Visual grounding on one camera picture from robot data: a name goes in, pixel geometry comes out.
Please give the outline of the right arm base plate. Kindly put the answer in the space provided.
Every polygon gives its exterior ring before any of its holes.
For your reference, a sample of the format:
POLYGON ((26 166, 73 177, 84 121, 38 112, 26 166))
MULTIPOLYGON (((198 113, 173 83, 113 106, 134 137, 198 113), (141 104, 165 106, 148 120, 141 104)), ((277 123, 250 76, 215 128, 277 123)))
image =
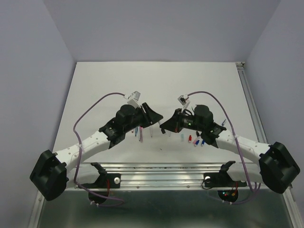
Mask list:
POLYGON ((217 172, 209 172, 204 174, 204 179, 202 181, 202 188, 209 190, 212 188, 229 188, 235 187, 236 184, 239 187, 246 187, 247 181, 234 181, 228 175, 229 168, 235 164, 235 161, 228 161, 227 163, 221 165, 220 170, 217 172))

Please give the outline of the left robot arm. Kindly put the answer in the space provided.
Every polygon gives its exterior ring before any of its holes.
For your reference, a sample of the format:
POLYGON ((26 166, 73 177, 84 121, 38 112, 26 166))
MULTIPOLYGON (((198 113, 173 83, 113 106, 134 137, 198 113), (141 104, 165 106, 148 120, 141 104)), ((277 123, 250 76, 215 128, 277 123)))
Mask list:
POLYGON ((54 200, 67 188, 67 175, 81 162, 121 143, 134 128, 146 128, 162 119, 146 103, 139 107, 122 105, 114 118, 88 138, 60 151, 42 152, 29 178, 47 201, 54 200))

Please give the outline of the pink highlighter pen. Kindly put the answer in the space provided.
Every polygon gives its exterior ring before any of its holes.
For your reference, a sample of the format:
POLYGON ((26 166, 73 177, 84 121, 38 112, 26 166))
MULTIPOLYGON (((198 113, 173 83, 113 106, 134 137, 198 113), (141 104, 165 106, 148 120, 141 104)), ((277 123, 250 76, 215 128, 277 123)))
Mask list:
POLYGON ((139 127, 139 142, 143 142, 143 128, 139 127))

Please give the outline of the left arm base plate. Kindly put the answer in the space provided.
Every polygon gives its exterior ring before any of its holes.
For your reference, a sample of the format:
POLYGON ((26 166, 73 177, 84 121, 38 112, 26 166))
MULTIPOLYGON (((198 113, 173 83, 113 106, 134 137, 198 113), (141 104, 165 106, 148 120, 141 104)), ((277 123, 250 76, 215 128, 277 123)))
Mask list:
POLYGON ((121 174, 108 172, 97 162, 79 168, 76 181, 87 189, 119 189, 121 185, 121 174))

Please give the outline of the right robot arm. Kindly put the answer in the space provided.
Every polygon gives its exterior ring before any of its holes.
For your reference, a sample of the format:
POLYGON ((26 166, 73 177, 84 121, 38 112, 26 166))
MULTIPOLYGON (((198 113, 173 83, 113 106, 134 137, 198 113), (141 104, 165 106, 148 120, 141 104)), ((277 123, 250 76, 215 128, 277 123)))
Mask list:
POLYGON ((300 173, 299 166, 283 144, 275 142, 270 145, 235 136, 214 122, 213 113, 205 105, 196 106, 192 115, 176 109, 160 128, 173 133, 179 133, 182 129, 197 131, 206 144, 242 155, 251 161, 247 167, 236 161, 223 164, 217 173, 209 175, 209 188, 229 187, 236 181, 255 182, 282 194, 300 173))

